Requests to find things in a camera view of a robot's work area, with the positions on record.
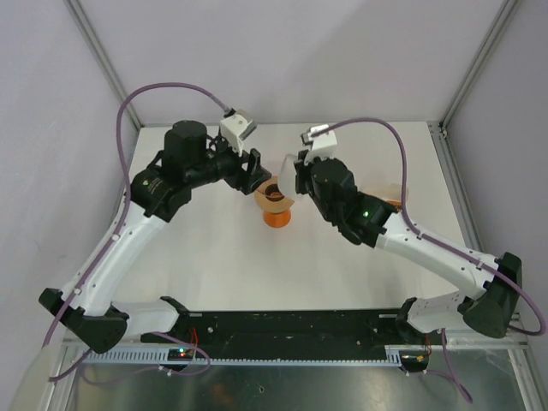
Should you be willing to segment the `orange glass carafe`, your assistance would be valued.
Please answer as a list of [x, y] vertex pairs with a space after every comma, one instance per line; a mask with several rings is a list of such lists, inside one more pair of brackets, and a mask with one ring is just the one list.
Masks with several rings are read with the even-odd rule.
[[285, 210], [279, 213], [263, 211], [263, 220], [265, 224], [273, 229], [281, 229], [287, 226], [291, 220], [291, 210]]

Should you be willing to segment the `white paper coffee filter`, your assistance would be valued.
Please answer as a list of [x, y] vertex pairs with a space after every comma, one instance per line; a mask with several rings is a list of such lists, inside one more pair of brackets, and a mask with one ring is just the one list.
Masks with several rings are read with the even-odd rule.
[[298, 157], [287, 154], [283, 159], [280, 171], [277, 174], [277, 186], [280, 193], [291, 200], [297, 199], [295, 162]]

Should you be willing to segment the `orange coffee filter packet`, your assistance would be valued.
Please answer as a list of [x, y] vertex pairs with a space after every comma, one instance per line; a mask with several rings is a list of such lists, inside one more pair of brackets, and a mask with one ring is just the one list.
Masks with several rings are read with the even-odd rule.
[[376, 184], [363, 184], [360, 191], [370, 197], [379, 198], [385, 203], [394, 206], [398, 211], [403, 208], [402, 185], [394, 182], [382, 182]]

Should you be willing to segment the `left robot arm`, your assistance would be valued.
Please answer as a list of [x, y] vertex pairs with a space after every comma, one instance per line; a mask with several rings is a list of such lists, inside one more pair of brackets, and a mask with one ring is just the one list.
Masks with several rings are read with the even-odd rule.
[[216, 137], [203, 123], [175, 123], [164, 135], [163, 149], [134, 176], [120, 216], [87, 265], [61, 289], [45, 289], [39, 303], [97, 354], [125, 337], [153, 332], [173, 343], [183, 340], [189, 322], [175, 299], [119, 303], [113, 296], [149, 241], [190, 202], [194, 189], [225, 181], [248, 195], [270, 179], [259, 152], [243, 149], [255, 128], [241, 113], [226, 116]]

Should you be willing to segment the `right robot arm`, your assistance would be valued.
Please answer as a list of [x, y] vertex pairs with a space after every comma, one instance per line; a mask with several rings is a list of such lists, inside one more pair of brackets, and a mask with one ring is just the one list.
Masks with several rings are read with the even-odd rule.
[[396, 317], [395, 333], [404, 343], [449, 325], [467, 325], [502, 338], [519, 299], [521, 260], [476, 252], [408, 226], [402, 211], [358, 190], [353, 173], [336, 158], [295, 161], [295, 191], [313, 200], [324, 220], [355, 245], [383, 249], [414, 262], [453, 284], [457, 291], [438, 298], [407, 299]]

